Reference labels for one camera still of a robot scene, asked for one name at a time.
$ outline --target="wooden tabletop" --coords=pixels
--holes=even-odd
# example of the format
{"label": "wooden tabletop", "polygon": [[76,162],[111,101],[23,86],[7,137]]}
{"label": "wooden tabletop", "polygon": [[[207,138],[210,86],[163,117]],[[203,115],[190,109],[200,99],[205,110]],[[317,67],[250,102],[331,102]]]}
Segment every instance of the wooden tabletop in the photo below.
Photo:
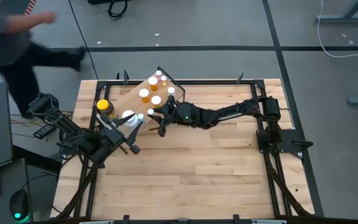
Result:
{"label": "wooden tabletop", "polygon": [[[268,96],[287,102],[281,81],[266,79]],[[96,80],[81,82],[73,120],[88,128],[96,92]],[[112,86],[113,102],[135,86]],[[252,97],[246,85],[183,85],[186,101],[202,108],[219,109]],[[292,127],[290,114],[283,110],[280,125]],[[164,138],[151,121],[139,132],[138,155],[116,150],[100,169],[94,195],[93,220],[231,219],[273,218],[269,186],[257,145],[255,118],[243,116],[219,123],[209,130],[171,125]],[[287,186],[302,206],[313,213],[301,160],[281,154]],[[73,158],[62,168],[53,205],[62,210],[78,188],[81,163]],[[280,211],[283,200],[278,187]],[[83,198],[81,214],[85,214]]]}

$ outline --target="floor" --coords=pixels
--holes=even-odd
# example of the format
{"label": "floor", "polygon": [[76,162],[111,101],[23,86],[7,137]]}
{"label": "floor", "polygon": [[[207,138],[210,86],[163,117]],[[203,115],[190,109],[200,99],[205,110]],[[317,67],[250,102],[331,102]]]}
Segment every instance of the floor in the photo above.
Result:
{"label": "floor", "polygon": [[[340,14],[351,2],[325,0],[324,13]],[[91,50],[94,68],[86,57],[81,73],[36,68],[41,90],[55,95],[63,111],[73,111],[80,81],[95,79],[96,73],[99,79],[115,79],[126,69],[130,78],[145,78],[161,66],[175,78],[237,78],[242,72],[244,78],[281,78],[288,99],[296,102],[290,109],[298,110],[305,137],[314,142],[310,157],[324,215],[358,218],[358,106],[347,104],[348,96],[358,96],[358,57],[330,58],[320,50],[286,48],[319,46],[314,23],[319,0],[131,0],[118,21],[101,9],[107,4],[71,3],[75,17],[67,0],[38,0],[32,12],[59,15],[56,23],[33,29],[37,42],[56,49],[84,45],[77,19]],[[332,54],[358,54],[358,24],[323,24],[321,38],[324,45],[343,46]],[[278,44],[282,50],[273,47]],[[10,106],[11,118],[20,121],[12,101]],[[15,134],[31,136],[36,129],[12,125]],[[57,133],[48,141],[17,135],[13,140],[57,157]],[[33,168],[29,172],[42,173]],[[48,217],[55,185],[50,179],[31,184],[40,218]]]}

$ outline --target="black metal frame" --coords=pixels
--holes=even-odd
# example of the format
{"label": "black metal frame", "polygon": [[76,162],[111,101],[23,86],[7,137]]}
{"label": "black metal frame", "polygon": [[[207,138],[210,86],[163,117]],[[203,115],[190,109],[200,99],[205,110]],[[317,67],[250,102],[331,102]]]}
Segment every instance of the black metal frame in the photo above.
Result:
{"label": "black metal frame", "polygon": [[[174,83],[179,89],[181,89],[183,91],[183,101],[185,100],[185,89],[181,85],[249,85],[253,97],[258,95],[257,88],[260,89],[260,94],[262,96],[267,96],[265,84],[264,84],[263,80],[241,80],[240,78],[238,80],[174,80],[162,68],[158,67],[158,69],[161,70],[163,72],[163,74],[166,75],[172,81],[172,83]],[[91,121],[89,124],[90,129],[95,128],[95,121],[96,121],[95,104],[100,99],[100,94],[101,94],[102,89],[105,89],[104,99],[108,100],[110,88],[112,86],[114,86],[114,85],[139,85],[143,82],[143,80],[128,80],[128,79],[129,79],[129,77],[126,76],[124,81],[122,81],[122,80],[98,81],[98,84],[96,85],[96,93],[94,96],[94,107],[92,110]],[[257,120],[257,123],[258,123],[259,129],[264,128],[262,120]],[[285,177],[283,174],[280,154],[275,153],[275,154],[272,154],[272,156],[275,159],[277,174],[282,179],[283,183],[285,184]],[[264,157],[264,161],[265,161],[265,166],[267,168],[267,166],[268,166],[267,161],[270,160],[270,154],[263,153],[263,157]],[[83,182],[83,179],[85,178],[87,171],[88,171],[88,160],[85,161],[85,163],[82,167],[81,175],[80,175],[80,184]],[[311,172],[305,171],[306,175],[310,174],[310,173],[313,173],[313,171],[312,170],[311,170]],[[89,218],[89,219],[91,218],[91,213],[92,213],[94,192],[95,192],[95,188],[96,188],[96,178],[97,177],[95,177],[90,184],[88,201],[86,204],[85,217]],[[271,196],[271,201],[272,201],[273,213],[274,213],[275,217],[278,217],[281,214],[280,214],[280,209],[278,206],[278,198],[277,198],[277,193],[275,190],[275,182],[269,174],[267,174],[267,179],[268,179],[268,186],[269,186],[269,191],[270,191],[270,196]],[[292,213],[291,213],[290,203],[289,203],[288,199],[286,198],[286,196],[284,196],[284,194],[282,194],[282,197],[283,197],[283,201],[284,201],[285,214],[287,216],[291,216]],[[75,208],[74,217],[79,217],[80,210],[81,210],[81,203],[78,203],[78,205]],[[239,219],[238,215],[234,215],[234,218],[230,219],[230,220],[185,220],[185,221],[186,221],[186,223],[188,223],[188,222],[192,222],[192,223],[215,223],[215,222],[216,223],[251,223],[251,219],[243,219],[242,220],[242,219]],[[127,223],[127,222],[125,222],[124,219],[123,220],[115,220],[114,222],[115,223]],[[131,220],[131,223],[167,223],[167,222],[168,223],[178,222],[178,220],[136,220],[136,221]]]}

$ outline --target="white bottle cap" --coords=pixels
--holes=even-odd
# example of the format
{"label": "white bottle cap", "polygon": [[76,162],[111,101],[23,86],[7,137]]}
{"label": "white bottle cap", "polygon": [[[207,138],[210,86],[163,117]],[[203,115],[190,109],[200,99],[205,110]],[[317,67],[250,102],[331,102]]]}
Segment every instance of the white bottle cap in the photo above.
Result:
{"label": "white bottle cap", "polygon": [[143,114],[138,114],[138,115],[137,115],[137,119],[139,120],[139,122],[140,122],[140,121],[143,121],[144,115],[143,115]]}
{"label": "white bottle cap", "polygon": [[152,98],[152,104],[159,105],[161,103],[161,97],[159,96],[153,96]]}
{"label": "white bottle cap", "polygon": [[150,77],[149,78],[149,84],[150,85],[156,85],[158,83],[157,77]]}
{"label": "white bottle cap", "polygon": [[[130,115],[132,115],[132,114],[134,114],[133,111],[131,111],[131,110],[126,110],[126,111],[124,111],[124,112],[122,113],[122,118],[126,118],[126,117],[128,117],[128,116],[130,116]],[[133,117],[131,117],[131,118],[127,121],[127,123],[132,123],[132,122],[135,120],[135,118],[136,118],[136,114],[135,114]]]}
{"label": "white bottle cap", "polygon": [[147,97],[149,95],[149,91],[147,89],[141,89],[139,91],[139,96],[141,97]]}
{"label": "white bottle cap", "polygon": [[175,94],[175,88],[174,87],[168,88],[168,95],[173,96],[174,94]]}

